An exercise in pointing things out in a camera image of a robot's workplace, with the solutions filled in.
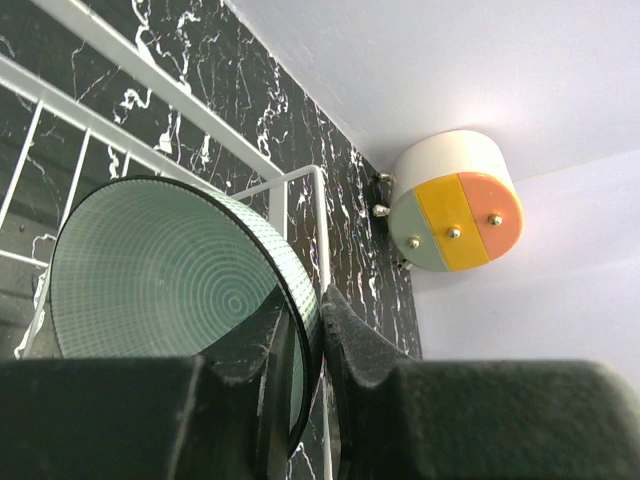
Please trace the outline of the mint green bowl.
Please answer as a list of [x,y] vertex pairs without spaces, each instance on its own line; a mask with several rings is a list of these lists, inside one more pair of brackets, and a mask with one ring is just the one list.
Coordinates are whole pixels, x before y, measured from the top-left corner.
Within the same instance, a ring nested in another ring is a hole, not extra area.
[[298,255],[256,211],[173,179],[123,178],[72,210],[51,257],[51,318],[66,358],[199,354],[273,291],[296,328],[296,447],[319,374],[319,302]]

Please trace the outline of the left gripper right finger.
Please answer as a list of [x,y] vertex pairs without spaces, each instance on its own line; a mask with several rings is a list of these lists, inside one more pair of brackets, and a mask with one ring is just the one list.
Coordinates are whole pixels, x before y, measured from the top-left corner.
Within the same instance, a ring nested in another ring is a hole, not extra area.
[[635,479],[639,400],[589,361],[424,361],[321,303],[341,479]]

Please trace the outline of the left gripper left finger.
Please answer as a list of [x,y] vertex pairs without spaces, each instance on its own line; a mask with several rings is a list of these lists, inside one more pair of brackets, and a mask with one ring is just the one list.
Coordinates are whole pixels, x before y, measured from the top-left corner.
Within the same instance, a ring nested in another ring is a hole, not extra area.
[[1,366],[5,479],[281,479],[293,320],[283,296],[203,356]]

